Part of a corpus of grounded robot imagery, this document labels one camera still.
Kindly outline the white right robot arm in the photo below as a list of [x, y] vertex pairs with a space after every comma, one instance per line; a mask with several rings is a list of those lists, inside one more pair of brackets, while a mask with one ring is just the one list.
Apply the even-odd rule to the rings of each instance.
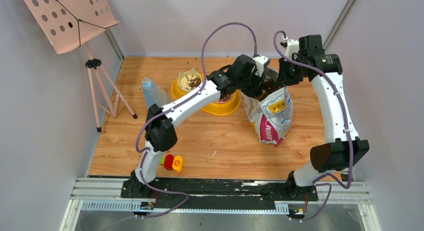
[[307, 78], [316, 92], [324, 123], [324, 144], [310, 149], [310, 160], [289, 175], [286, 195], [298, 200], [324, 177], [347, 171], [347, 182], [337, 182], [349, 189], [354, 165], [369, 151], [368, 140], [361, 139], [351, 119], [344, 94], [343, 68], [337, 54], [326, 53], [319, 34], [298, 40], [289, 39], [284, 31], [273, 38], [280, 54], [278, 83], [293, 86]]

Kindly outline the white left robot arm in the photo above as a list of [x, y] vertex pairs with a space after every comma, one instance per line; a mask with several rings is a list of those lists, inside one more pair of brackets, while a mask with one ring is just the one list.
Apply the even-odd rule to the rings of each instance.
[[217, 102], [235, 91], [252, 92], [258, 96], [265, 79], [264, 71], [270, 58], [263, 55], [238, 56], [233, 64], [221, 67], [204, 77], [200, 86], [183, 97], [158, 106], [149, 107], [146, 122], [141, 129], [145, 134], [145, 147], [136, 150], [142, 153], [138, 168], [131, 172], [131, 178], [123, 182], [121, 197], [146, 198], [153, 192], [152, 181], [164, 155], [178, 141], [176, 128], [188, 117], [203, 107]]

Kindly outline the pet food bag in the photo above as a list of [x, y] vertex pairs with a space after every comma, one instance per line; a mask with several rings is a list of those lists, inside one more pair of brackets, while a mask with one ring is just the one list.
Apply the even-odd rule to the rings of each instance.
[[292, 127], [294, 102], [288, 88], [278, 87], [278, 71], [266, 68], [262, 95], [258, 98], [241, 94], [250, 124], [263, 144], [278, 146]]

